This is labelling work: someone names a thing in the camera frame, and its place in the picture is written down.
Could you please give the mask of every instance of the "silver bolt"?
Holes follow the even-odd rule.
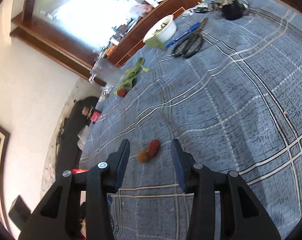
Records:
[[[62,176],[66,178],[66,177],[69,177],[71,174],[72,174],[71,171],[64,171],[64,172],[62,173]]]
[[[193,167],[196,168],[197,170],[200,170],[203,167],[203,165],[201,163],[195,163],[193,164]]]
[[[107,166],[108,166],[108,164],[105,163],[105,162],[101,162],[101,163],[98,164],[98,167],[99,167],[100,169],[105,169]]]
[[[238,176],[238,173],[236,171],[230,171],[230,176],[235,178]]]

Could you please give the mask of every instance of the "clear pitcher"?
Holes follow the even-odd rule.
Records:
[[[94,81],[95,77],[115,87],[118,87],[125,77],[125,71],[123,69],[117,68],[112,63],[101,57],[94,64],[90,74],[90,83],[102,91],[104,90],[104,87],[98,85]]]

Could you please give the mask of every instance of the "white bowl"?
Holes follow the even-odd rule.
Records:
[[[156,35],[157,39],[159,41],[161,41],[162,43],[167,42],[169,39],[172,38],[172,36],[174,35],[174,33],[176,32],[176,24],[173,20],[173,15],[168,15],[164,18],[162,18],[161,20],[159,20],[148,32],[147,34],[144,36],[143,38],[143,42],[145,43],[145,41],[149,38],[151,38],[152,36],[154,36],[154,33],[156,30],[161,28],[161,24],[163,23],[167,23],[167,25],[163,28],[163,30],[158,33]]]

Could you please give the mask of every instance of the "beige wall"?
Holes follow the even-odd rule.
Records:
[[[74,73],[9,37],[13,0],[0,6],[0,125],[11,133],[4,164],[4,203],[22,195],[33,210],[40,201],[44,162]],[[14,8],[22,8],[18,0]],[[13,236],[19,230],[10,221]]]

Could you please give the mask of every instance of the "blue tablecloth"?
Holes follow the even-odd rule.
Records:
[[[172,59],[164,57],[172,47],[144,46],[124,68],[143,57],[149,73],[124,99],[111,93],[97,106],[102,116],[90,127],[81,168],[104,161],[122,139],[131,143],[123,186],[109,197],[116,238],[185,239],[192,196],[177,185],[173,138],[211,170],[237,170],[282,237],[301,218],[302,16],[271,0],[247,1],[250,14],[235,21],[220,12],[180,16],[173,39],[209,17],[201,51]],[[154,138],[158,155],[138,163]]]

